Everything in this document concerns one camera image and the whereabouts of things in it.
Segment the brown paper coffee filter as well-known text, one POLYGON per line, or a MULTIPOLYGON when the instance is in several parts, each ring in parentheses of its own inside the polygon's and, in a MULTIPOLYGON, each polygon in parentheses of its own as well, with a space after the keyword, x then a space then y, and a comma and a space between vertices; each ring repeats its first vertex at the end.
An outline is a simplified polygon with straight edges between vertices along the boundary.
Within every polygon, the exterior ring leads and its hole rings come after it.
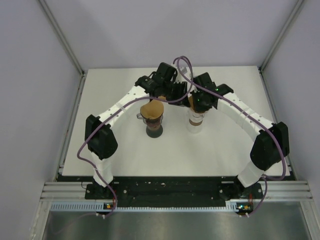
POLYGON ((140 114, 149 120, 155 120, 164 113, 164 104, 159 100, 152 100, 140 107, 140 114))

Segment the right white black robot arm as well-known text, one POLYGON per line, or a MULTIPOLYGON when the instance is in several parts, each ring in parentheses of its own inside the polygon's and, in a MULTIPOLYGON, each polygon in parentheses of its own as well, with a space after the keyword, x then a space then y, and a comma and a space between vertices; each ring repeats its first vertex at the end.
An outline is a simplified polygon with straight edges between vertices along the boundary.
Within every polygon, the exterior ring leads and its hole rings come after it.
POLYGON ((282 180, 287 171, 286 156, 290 152, 289 130, 283 123, 266 119, 247 106, 226 84, 216 85, 205 72, 193 79, 192 104, 196 111, 205 112, 211 108, 224 113, 241 127, 253 141, 250 161, 235 177, 232 191, 239 198, 245 198, 252 191, 252 185, 266 175, 266 171, 277 163, 282 164, 282 180))

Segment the clear plastic coffee dripper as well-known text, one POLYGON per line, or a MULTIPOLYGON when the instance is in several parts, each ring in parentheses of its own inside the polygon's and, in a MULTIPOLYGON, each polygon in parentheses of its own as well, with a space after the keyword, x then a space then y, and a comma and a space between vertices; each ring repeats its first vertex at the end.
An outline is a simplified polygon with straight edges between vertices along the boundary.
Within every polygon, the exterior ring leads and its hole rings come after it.
POLYGON ((157 126, 157 125, 161 125, 162 121, 163 121, 163 115, 155 118, 155 119, 150 119, 150 118, 146 118, 144 117, 142 114, 138 113, 136 115, 137 119, 142 120, 146 125, 148 126, 157 126))

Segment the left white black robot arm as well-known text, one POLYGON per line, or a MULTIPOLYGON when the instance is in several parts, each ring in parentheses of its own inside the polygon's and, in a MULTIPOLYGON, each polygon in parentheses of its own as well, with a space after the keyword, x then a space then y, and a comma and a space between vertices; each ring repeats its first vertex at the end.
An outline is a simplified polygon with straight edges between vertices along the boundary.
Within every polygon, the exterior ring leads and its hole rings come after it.
POLYGON ((112 162, 119 146, 115 130, 122 124, 122 119, 137 113, 137 117, 145 122, 147 132, 157 138, 163 132, 164 104, 190 106, 188 95, 191 89, 182 79, 186 77, 192 81, 193 69, 190 64, 181 67, 178 63, 179 59, 173 64, 160 63, 150 75, 139 77, 112 107, 97 116, 91 114, 87 117, 83 146, 92 154, 88 163, 94 170, 96 192, 102 198, 109 198, 114 191, 112 162))

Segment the clear glass cup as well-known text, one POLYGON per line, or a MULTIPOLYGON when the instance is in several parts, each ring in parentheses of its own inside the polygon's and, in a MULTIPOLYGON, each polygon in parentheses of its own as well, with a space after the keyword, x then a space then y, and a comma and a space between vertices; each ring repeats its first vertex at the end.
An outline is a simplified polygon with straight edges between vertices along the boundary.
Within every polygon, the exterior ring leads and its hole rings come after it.
POLYGON ((191 108, 188 109, 187 116, 189 121, 194 124, 201 124, 204 120, 206 112, 195 112, 191 108))

